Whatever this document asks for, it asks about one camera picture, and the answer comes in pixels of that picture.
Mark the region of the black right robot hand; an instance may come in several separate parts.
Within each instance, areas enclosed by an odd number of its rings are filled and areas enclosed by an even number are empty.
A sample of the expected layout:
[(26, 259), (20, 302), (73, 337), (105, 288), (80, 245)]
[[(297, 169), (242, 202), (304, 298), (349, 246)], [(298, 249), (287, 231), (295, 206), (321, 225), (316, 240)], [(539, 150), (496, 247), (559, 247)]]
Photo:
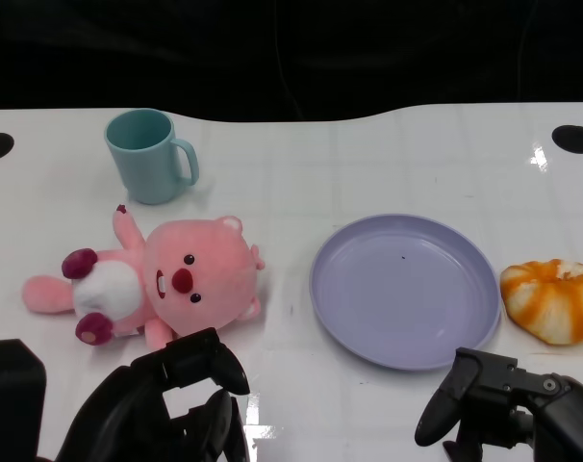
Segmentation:
[(460, 347), (419, 419), (415, 442), (442, 442), (451, 461), (480, 461), (486, 445), (518, 444), (532, 448), (536, 461), (583, 461), (583, 384)]

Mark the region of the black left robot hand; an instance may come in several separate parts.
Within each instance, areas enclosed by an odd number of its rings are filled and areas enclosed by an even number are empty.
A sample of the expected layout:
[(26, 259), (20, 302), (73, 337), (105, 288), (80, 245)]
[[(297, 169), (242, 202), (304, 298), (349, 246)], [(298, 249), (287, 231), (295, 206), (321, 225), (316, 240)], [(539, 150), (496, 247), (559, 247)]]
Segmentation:
[[(164, 393), (211, 379), (218, 390), (170, 417)], [(72, 422), (60, 461), (246, 461), (237, 398), (249, 393), (236, 355), (207, 328), (114, 370)]]

